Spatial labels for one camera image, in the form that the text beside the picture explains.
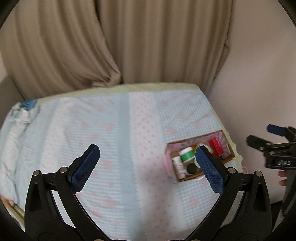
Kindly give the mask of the person's right hand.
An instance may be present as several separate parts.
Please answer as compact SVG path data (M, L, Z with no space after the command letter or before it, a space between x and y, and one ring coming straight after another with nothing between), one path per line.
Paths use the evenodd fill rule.
M281 170L278 172L278 176L282 178L279 180L279 185L286 186L287 185L287 170Z

